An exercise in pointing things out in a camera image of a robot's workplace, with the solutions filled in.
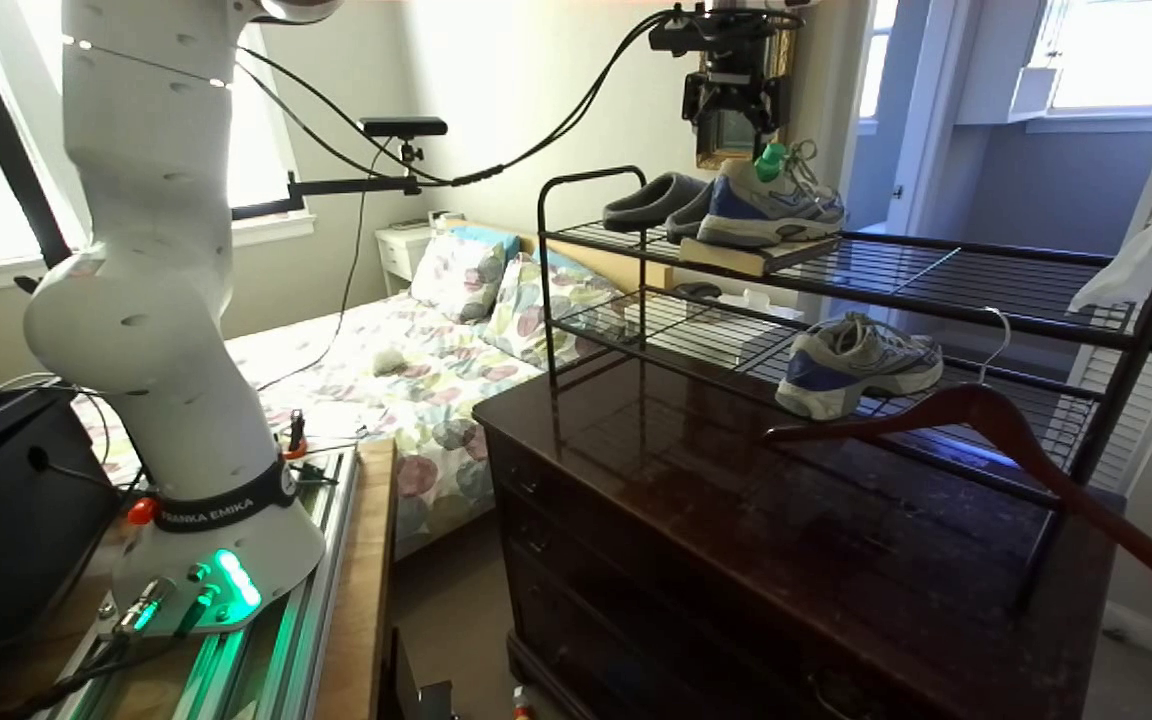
window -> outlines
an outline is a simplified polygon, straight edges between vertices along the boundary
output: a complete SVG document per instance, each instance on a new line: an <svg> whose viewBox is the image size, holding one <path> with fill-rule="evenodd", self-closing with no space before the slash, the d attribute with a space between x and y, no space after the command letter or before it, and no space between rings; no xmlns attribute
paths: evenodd
<svg viewBox="0 0 1152 720"><path fill-rule="evenodd" d="M48 189L65 236L80 239L84 202L62 135L62 0L0 0L0 96L16 116L16 132L33 157L33 169ZM236 109L230 154L233 208L262 208L287 202L283 126L244 73L233 78L233 109ZM40 256L36 236L0 171L0 269L33 266L36 256Z"/></svg>
<svg viewBox="0 0 1152 720"><path fill-rule="evenodd" d="M1049 116L1152 113L1152 0L1049 0L1033 68L1053 68Z"/></svg>
<svg viewBox="0 0 1152 720"><path fill-rule="evenodd" d="M884 91L884 68L889 68L895 9L901 9L901 0L878 0L878 9L873 9L863 78L861 78L861 122L882 116L882 91Z"/></svg>

floral bedspread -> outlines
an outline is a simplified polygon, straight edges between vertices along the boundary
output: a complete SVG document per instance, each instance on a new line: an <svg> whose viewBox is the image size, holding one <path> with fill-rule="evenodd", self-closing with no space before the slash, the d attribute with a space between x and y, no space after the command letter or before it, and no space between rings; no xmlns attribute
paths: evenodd
<svg viewBox="0 0 1152 720"><path fill-rule="evenodd" d="M539 373L488 346L485 324L455 324L411 296L242 338L230 352L275 434L300 410L307 445L396 442L396 555L494 507L473 405Z"/></svg>

pillow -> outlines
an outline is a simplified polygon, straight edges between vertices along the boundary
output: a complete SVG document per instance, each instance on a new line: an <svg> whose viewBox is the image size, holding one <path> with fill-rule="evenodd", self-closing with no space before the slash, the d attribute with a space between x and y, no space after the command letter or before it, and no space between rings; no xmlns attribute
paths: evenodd
<svg viewBox="0 0 1152 720"><path fill-rule="evenodd" d="M564 319L568 328L579 324L585 333L598 333L610 340L622 340L626 333L622 306L616 306L626 302L626 288L616 288L610 276L559 252L548 252L548 302L551 302L551 317ZM544 296L539 296L537 252L524 252L504 269L485 340L524 364L544 364ZM574 333L555 328L551 346L559 359L576 357Z"/></svg>
<svg viewBox="0 0 1152 720"><path fill-rule="evenodd" d="M437 220L431 239L411 276L411 302L431 306L449 319L488 319L509 256L524 244L511 232Z"/></svg>

floor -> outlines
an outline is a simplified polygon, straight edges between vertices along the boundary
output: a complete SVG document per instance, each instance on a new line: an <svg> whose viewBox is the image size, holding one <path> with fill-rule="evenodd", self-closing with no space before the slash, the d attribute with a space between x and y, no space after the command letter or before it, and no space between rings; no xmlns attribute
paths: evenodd
<svg viewBox="0 0 1152 720"><path fill-rule="evenodd" d="M392 615L418 684L454 684L455 720L511 720L509 593L494 522L399 566ZM1152 720L1152 656L1099 637L1084 720Z"/></svg>

dresser top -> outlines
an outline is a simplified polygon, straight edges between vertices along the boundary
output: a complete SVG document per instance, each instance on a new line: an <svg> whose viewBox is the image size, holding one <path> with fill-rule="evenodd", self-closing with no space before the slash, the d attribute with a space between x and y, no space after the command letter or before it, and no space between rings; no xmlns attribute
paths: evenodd
<svg viewBox="0 0 1152 720"><path fill-rule="evenodd" d="M1075 515L1013 614L1043 507L889 445L774 448L765 429L794 416L769 390L606 357L477 421L950 714L1084 699L1112 539Z"/></svg>

